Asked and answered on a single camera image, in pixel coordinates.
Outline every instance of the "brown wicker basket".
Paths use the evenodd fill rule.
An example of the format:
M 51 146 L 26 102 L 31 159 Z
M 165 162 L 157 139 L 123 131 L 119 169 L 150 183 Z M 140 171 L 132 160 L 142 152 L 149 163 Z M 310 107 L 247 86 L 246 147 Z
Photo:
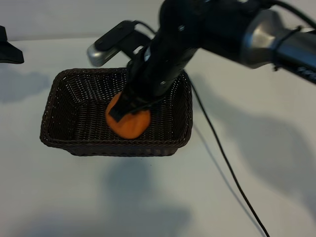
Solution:
M 187 144 L 192 130 L 192 92 L 183 72 L 170 93 L 151 108 L 152 121 L 135 140 L 124 140 L 105 122 L 105 109 L 126 83 L 126 69 L 72 69 L 53 82 L 40 140 L 76 156 L 170 156 Z

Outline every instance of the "black object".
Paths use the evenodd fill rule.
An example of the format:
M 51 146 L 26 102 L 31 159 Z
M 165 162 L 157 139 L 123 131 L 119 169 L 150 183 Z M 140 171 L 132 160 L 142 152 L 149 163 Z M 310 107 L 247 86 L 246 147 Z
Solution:
M 170 156 L 191 136 L 192 92 L 182 72 L 166 97 L 151 107 L 151 125 L 137 139 L 124 140 L 106 125 L 105 110 L 123 90 L 124 69 L 72 69 L 53 82 L 40 139 L 76 156 Z
M 5 27 L 0 26 L 0 63 L 24 63 L 23 53 L 7 42 Z
M 199 48 L 250 68 L 273 63 L 316 83 L 316 36 L 286 29 L 278 13 L 268 10 L 274 4 L 313 25 L 309 17 L 277 0 L 165 0 L 153 40 L 135 30 L 136 21 L 114 27 L 88 51 L 95 66 L 119 51 L 131 58 L 128 83 L 110 115 L 119 121 L 163 99 Z M 144 48 L 135 55 L 139 45 Z

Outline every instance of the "black cable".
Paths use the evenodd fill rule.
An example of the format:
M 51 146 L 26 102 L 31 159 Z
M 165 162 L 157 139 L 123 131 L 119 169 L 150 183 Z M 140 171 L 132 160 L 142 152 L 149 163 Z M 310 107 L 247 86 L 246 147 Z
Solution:
M 301 12 L 299 9 L 279 0 L 267 0 L 267 2 L 269 5 L 277 5 L 289 10 L 316 30 L 316 22 L 312 18 Z
M 235 183 L 236 183 L 236 185 L 237 185 L 237 187 L 238 187 L 238 189 L 239 189 L 239 191 L 240 191 L 240 193 L 241 193 L 243 199 L 246 201 L 248 207 L 250 208 L 252 214 L 253 214 L 254 217 L 256 218 L 257 222 L 259 223 L 259 225 L 260 225 L 260 227 L 262 228 L 262 230 L 263 230 L 263 232 L 265 233 L 265 235 L 266 235 L 267 237 L 270 237 L 268 231 L 266 230 L 265 226 L 262 224 L 262 222 L 261 222 L 261 220 L 259 219 L 257 213 L 255 212 L 255 210 L 253 209 L 252 205 L 250 204 L 250 202 L 249 202 L 247 196 L 246 196 L 245 193 L 243 192 L 243 190 L 242 190 L 242 188 L 241 188 L 241 186 L 240 186 L 240 184 L 239 184 L 239 181 L 238 181 L 238 179 L 237 179 L 237 177 L 236 177 L 236 175 L 235 175 L 235 173 L 234 173 L 234 171 L 233 171 L 233 168 L 232 168 L 230 162 L 229 162 L 228 159 L 227 159 L 227 156 L 226 156 L 226 154 L 225 154 L 225 151 L 224 151 L 224 149 L 223 149 L 223 146 L 222 146 L 222 144 L 221 144 L 221 141 L 220 141 L 219 138 L 218 138 L 217 132 L 216 132 L 216 130 L 215 130 L 215 128 L 214 128 L 214 126 L 213 126 L 211 120 L 209 119 L 209 117 L 208 117 L 208 115 L 207 115 L 207 113 L 206 113 L 206 111 L 205 111 L 205 108 L 204 108 L 204 106 L 203 106 L 203 104 L 202 104 L 202 102 L 201 102 L 201 99 L 200 99 L 200 97 L 199 97 L 199 95 L 198 95 L 198 92 L 197 92 L 197 90 L 195 89 L 195 87 L 193 86 L 193 84 L 192 84 L 192 89 L 193 89 L 193 91 L 194 91 L 194 94 L 196 95 L 197 101 L 198 101 L 198 103 L 199 103 L 199 105 L 200 105 L 200 107 L 201 107 L 201 109 L 202 109 L 202 111 L 203 111 L 203 113 L 204 113 L 204 116 L 205 116 L 205 118 L 206 118 L 206 120 L 207 120 L 207 122 L 208 122 L 210 128 L 212 129 L 212 131 L 213 131 L 213 133 L 214 133 L 214 136 L 215 136 L 215 138 L 216 138 L 216 141 L 217 141 L 217 144 L 218 144 L 218 146 L 219 146 L 219 149 L 221 150 L 221 153 L 222 153 L 222 155 L 223 155 L 223 157 L 224 157 L 224 159 L 225 159 L 225 161 L 226 161 L 226 164 L 227 164 L 227 166 L 228 166 L 228 168 L 229 168 L 229 170 L 230 170 L 230 172 L 231 172 L 231 174 L 232 174 L 232 176 L 233 176 L 233 179 L 234 179 L 234 181 L 235 181 Z
M 150 30 L 154 35 L 156 34 L 156 31 L 153 30 L 149 25 L 147 25 L 145 22 L 142 21 L 134 21 L 135 25 L 143 25 L 145 26 L 148 30 Z

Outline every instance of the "orange object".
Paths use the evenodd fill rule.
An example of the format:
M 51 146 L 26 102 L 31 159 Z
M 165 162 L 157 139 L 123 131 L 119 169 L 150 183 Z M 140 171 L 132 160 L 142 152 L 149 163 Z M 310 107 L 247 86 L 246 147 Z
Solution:
M 109 115 L 112 107 L 118 101 L 121 92 L 114 96 L 110 101 L 106 111 L 105 119 L 108 126 L 115 132 L 118 136 L 124 139 L 135 139 L 139 137 L 149 126 L 151 121 L 151 114 L 149 110 L 140 111 L 136 114 L 127 114 L 121 121 L 116 122 L 114 118 Z

